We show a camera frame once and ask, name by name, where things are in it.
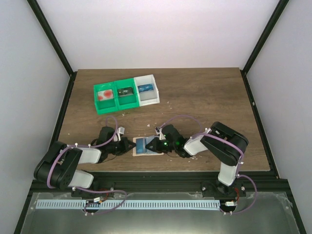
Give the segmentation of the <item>blue VIP card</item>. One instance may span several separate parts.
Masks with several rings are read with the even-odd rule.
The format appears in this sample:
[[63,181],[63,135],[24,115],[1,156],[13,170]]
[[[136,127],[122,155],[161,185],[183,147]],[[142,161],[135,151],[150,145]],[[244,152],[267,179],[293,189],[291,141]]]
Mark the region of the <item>blue VIP card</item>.
[[145,137],[141,137],[141,138],[136,139],[136,154],[137,155],[146,153],[145,145],[146,145],[146,138]]

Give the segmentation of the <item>black VIP card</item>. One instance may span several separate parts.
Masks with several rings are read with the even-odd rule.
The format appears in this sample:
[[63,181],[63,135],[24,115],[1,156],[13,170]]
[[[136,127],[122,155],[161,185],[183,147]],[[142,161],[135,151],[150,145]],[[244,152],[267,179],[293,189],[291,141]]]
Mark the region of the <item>black VIP card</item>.
[[133,95],[134,91],[132,87],[125,87],[125,88],[118,89],[117,93],[119,97],[123,97],[123,96]]

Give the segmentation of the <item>white bin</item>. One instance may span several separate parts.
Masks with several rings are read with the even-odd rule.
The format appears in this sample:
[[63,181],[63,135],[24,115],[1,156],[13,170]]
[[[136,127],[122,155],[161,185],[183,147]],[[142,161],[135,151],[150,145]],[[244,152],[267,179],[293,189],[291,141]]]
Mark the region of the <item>white bin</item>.
[[[135,83],[135,87],[138,93],[138,101],[139,101],[140,106],[147,106],[147,105],[160,103],[159,91],[156,85],[154,75],[134,77],[134,83]],[[138,92],[137,86],[143,85],[143,84],[150,84],[150,83],[154,87],[153,91],[144,92],[144,93]]]

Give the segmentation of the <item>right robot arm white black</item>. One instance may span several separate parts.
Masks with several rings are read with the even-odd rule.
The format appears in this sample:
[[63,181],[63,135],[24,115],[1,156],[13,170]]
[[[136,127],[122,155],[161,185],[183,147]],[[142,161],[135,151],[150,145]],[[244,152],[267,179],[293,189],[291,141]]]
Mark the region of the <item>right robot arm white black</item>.
[[172,124],[165,125],[157,129],[157,135],[145,144],[145,149],[158,154],[175,152],[181,158],[211,152],[221,162],[215,187],[227,195],[233,190],[248,144],[245,136],[216,121],[204,132],[189,138],[180,134]]

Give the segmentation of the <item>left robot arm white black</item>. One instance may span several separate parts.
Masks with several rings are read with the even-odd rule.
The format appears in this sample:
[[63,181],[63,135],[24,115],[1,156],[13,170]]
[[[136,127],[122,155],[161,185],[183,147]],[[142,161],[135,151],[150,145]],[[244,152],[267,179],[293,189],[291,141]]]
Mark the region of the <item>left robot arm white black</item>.
[[67,145],[54,142],[34,170],[34,178],[46,183],[48,188],[66,189],[91,187],[94,176],[78,170],[80,164],[102,163],[109,154],[120,156],[136,147],[124,136],[124,128],[102,127],[98,138],[89,145]]

